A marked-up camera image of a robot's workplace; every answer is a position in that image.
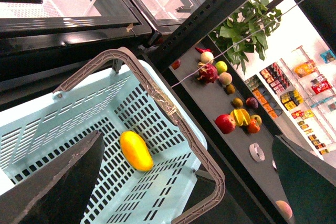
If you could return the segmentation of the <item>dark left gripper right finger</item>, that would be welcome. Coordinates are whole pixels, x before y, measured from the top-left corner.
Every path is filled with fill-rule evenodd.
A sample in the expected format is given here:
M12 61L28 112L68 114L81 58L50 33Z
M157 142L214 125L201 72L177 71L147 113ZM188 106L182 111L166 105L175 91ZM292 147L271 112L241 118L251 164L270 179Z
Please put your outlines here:
M296 223L335 223L335 168L283 135L272 155Z

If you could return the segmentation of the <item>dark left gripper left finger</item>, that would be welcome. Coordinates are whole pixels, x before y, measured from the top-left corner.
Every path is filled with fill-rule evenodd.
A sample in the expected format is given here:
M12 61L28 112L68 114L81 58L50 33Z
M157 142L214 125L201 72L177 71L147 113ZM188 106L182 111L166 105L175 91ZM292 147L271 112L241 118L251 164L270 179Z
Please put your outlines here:
M93 131L1 195L1 223L81 223L104 155Z

